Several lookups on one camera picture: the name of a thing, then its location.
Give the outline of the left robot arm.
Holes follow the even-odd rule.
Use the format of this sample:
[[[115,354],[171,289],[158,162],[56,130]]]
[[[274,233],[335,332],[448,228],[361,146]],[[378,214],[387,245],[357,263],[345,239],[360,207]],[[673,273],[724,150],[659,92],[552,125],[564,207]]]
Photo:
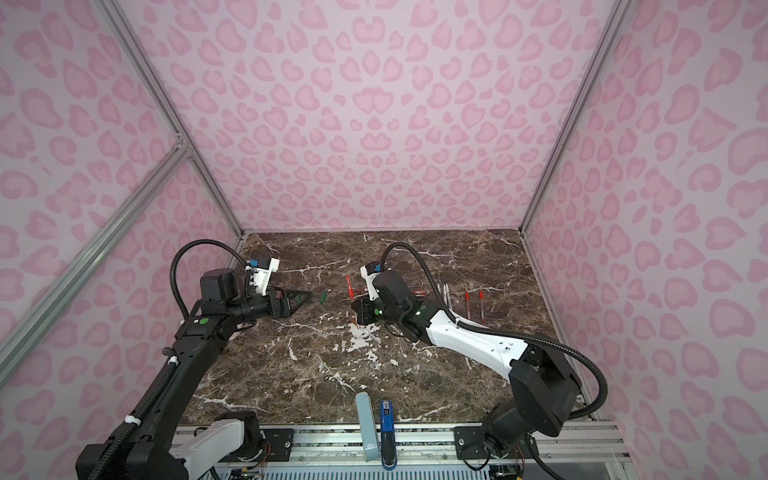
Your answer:
[[[198,479],[228,457],[264,460],[270,448],[252,410],[220,415],[195,438],[173,439],[200,381],[239,330],[262,318],[295,314],[311,292],[269,287],[265,295],[239,292],[231,269],[205,273],[201,297],[183,320],[166,362],[137,406],[102,443],[87,445],[75,469],[80,479]]]

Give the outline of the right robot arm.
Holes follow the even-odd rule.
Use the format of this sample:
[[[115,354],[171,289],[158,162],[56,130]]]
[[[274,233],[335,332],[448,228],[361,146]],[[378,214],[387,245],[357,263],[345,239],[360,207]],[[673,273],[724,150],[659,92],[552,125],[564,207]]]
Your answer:
[[[482,421],[480,440],[486,452],[501,457],[527,434],[560,434],[581,390],[561,344],[503,336],[452,317],[451,310],[417,296],[400,275],[376,264],[363,266],[361,276],[367,293],[351,303],[358,324],[391,327],[413,343],[462,354],[509,383],[512,398],[498,403]]]

